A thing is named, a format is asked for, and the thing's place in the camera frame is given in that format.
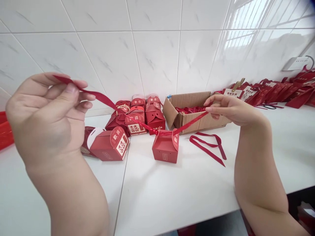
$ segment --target left hand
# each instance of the left hand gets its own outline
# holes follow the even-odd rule
[[[80,157],[84,117],[95,96],[77,88],[86,88],[87,82],[65,85],[53,75],[69,77],[53,72],[33,75],[6,106],[16,148],[27,169],[53,168],[63,165],[69,156]]]

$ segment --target right hand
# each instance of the right hand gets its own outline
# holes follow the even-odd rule
[[[267,118],[260,111],[236,97],[219,94],[212,95],[205,101],[204,106],[208,106],[212,102],[218,103],[207,107],[206,111],[215,120],[218,120],[220,115],[223,115],[238,126],[267,121]]]

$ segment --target satin ribbon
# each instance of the satin ribbon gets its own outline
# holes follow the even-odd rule
[[[65,84],[69,84],[69,83],[73,83],[72,79],[66,78],[66,77],[62,77],[62,76],[58,76],[58,75],[54,75],[54,77],[56,79],[58,79],[59,81],[65,83]],[[121,110],[119,110],[116,105],[104,94],[100,93],[100,92],[96,92],[96,91],[87,91],[85,89],[79,88],[78,89],[82,92],[86,92],[89,94],[92,94],[95,96],[95,98],[97,100],[99,100],[100,102],[104,103],[105,105],[109,106],[110,108],[113,108],[115,111],[121,112]],[[190,122],[188,122],[187,124],[183,125],[182,127],[180,127],[179,129],[177,129],[176,131],[173,132],[173,135],[179,134],[180,132],[182,132],[184,129],[187,129],[188,127],[190,127],[193,123],[197,122],[198,120],[200,120],[202,117],[204,117],[205,115],[207,115],[207,112],[202,113],[200,116],[196,117],[195,119],[191,120]],[[167,136],[167,135],[172,135],[172,132],[170,132],[169,130],[160,130],[160,133],[158,130],[153,129],[151,127],[149,127],[148,125],[146,125],[145,123],[142,123],[138,120],[135,120],[134,118],[130,117],[127,114],[124,114],[125,116],[128,116],[129,119],[131,119],[133,122],[143,126],[144,128],[152,131],[155,135],[160,135],[160,136]]]
[[[199,147],[201,150],[203,150],[205,153],[207,153],[209,156],[211,156],[213,159],[215,159],[217,162],[219,162],[222,166],[225,167],[223,161],[222,161],[218,156],[216,156],[215,154],[213,154],[212,152],[210,152],[210,151],[209,151],[208,149],[206,149],[205,147],[201,146],[201,145],[200,145],[199,143],[197,143],[197,141],[196,141],[196,140],[198,140],[199,142],[201,142],[201,143],[203,143],[203,144],[206,144],[206,145],[208,145],[209,147],[212,147],[212,148],[218,147],[219,150],[220,150],[220,152],[221,152],[221,155],[222,155],[223,160],[226,160],[226,155],[225,155],[225,153],[224,153],[224,150],[223,150],[223,147],[222,147],[222,141],[221,141],[220,137],[217,136],[217,135],[215,135],[215,134],[205,134],[205,133],[201,133],[201,132],[197,132],[197,133],[195,133],[195,134],[201,135],[201,136],[212,136],[212,137],[215,137],[215,138],[216,138],[218,144],[210,144],[210,143],[207,143],[206,141],[203,141],[202,139],[200,139],[200,138],[198,138],[198,137],[196,137],[196,136],[194,136],[194,135],[190,136],[189,141],[190,141],[192,144],[194,144],[194,145],[196,145],[197,147]]]

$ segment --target red basket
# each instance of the red basket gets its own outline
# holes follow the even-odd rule
[[[0,150],[14,143],[11,126],[5,111],[0,112]]]

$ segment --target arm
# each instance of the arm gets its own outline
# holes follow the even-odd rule
[[[236,197],[257,236],[309,235],[288,212],[288,201],[272,153],[269,121],[245,102],[224,95],[210,97],[218,104],[206,108],[214,119],[222,114],[241,126],[235,161]]]
[[[31,76],[8,101],[15,145],[47,204],[52,236],[105,236],[106,197],[80,153],[84,116],[95,96],[79,92],[85,81],[66,86],[53,74]]]

